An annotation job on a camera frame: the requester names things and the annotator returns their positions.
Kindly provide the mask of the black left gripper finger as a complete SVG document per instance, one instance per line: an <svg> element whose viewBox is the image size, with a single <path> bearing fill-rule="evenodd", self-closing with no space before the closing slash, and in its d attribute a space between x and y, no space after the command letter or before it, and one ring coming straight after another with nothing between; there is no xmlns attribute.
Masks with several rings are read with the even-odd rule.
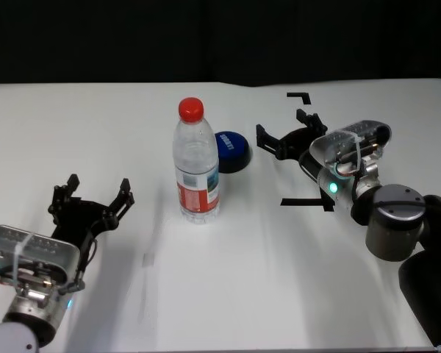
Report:
<svg viewBox="0 0 441 353"><path fill-rule="evenodd" d="M120 220L125 216L127 211L135 203L131 185L128 178L124 178L121 182L118 195L113 202L104 209L103 221L106 229L116 229Z"/></svg>
<svg viewBox="0 0 441 353"><path fill-rule="evenodd" d="M48 212L51 215L75 213L79 209L82 200L81 197L73 195L79 184L77 174L72 174L64 185L55 185Z"/></svg>

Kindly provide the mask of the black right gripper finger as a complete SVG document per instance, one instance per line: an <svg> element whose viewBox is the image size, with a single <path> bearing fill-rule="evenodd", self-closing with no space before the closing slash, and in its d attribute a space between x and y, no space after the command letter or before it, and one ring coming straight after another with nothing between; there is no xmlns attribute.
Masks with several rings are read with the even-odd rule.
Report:
<svg viewBox="0 0 441 353"><path fill-rule="evenodd" d="M282 156L280 140L269 135L261 124L256 125L257 146L273 154L277 160Z"/></svg>
<svg viewBox="0 0 441 353"><path fill-rule="evenodd" d="M328 127L323 124L317 113L308 114L302 109L296 110L296 119L302 123L315 138L324 136Z"/></svg>

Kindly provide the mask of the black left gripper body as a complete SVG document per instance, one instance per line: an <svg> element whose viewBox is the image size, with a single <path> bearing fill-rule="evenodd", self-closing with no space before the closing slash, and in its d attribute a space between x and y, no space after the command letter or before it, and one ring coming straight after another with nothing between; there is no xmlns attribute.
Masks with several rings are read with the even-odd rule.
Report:
<svg viewBox="0 0 441 353"><path fill-rule="evenodd" d="M50 214L56 226L51 238L74 245L81 254L88 252L92 239L118 227L118 218L107 206L81 198L51 204Z"/></svg>

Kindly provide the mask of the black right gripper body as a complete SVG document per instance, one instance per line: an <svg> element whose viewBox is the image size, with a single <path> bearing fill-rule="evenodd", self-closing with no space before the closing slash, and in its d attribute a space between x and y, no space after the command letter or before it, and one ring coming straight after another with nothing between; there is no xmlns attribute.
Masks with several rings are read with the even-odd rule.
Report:
<svg viewBox="0 0 441 353"><path fill-rule="evenodd" d="M279 140L279 160L295 160L301 170L313 181L317 182L320 164L309 152L312 142L320 137L320 133L309 128L297 129Z"/></svg>

